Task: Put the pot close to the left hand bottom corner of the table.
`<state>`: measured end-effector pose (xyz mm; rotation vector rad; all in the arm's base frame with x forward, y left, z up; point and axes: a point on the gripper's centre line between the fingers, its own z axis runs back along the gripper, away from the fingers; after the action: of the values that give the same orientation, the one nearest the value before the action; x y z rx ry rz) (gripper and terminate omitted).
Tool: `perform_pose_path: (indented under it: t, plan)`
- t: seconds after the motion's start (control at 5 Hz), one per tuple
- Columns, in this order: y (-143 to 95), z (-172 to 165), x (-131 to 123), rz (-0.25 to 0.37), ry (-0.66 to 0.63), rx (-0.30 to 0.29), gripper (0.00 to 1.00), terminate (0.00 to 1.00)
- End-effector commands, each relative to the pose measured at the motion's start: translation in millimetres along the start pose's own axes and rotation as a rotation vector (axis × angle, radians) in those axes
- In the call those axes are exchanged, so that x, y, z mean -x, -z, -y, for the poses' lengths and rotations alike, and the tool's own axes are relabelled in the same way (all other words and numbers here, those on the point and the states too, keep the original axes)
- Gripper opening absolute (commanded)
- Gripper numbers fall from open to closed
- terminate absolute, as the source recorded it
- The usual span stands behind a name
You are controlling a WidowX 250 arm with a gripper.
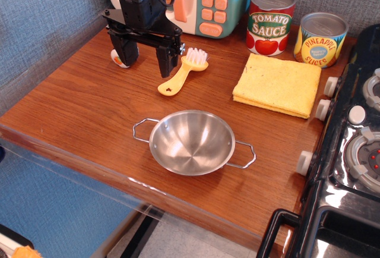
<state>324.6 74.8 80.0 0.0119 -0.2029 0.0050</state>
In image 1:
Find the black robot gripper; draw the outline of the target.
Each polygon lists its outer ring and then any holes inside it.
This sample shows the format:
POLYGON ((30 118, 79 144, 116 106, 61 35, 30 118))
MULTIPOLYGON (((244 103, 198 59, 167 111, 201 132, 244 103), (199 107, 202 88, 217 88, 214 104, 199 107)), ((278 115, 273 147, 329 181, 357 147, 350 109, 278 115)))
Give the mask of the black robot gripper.
POLYGON ((104 10, 103 17, 115 34, 110 39, 121 61, 127 66, 136 62, 139 56, 136 42, 158 47, 161 77, 170 76, 185 44, 181 42, 182 30, 166 16, 166 0, 119 0, 119 4, 120 9, 104 10))

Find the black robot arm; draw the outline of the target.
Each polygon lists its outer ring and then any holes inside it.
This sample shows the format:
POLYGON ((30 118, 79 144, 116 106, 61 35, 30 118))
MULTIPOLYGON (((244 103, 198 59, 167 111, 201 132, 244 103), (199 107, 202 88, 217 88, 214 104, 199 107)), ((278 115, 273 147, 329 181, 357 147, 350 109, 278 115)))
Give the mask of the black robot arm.
POLYGON ((166 0, 119 0, 120 9, 104 10, 108 34, 123 65, 133 65, 138 56, 138 44, 154 47, 163 78, 170 76, 185 50, 182 29, 166 16, 166 0))

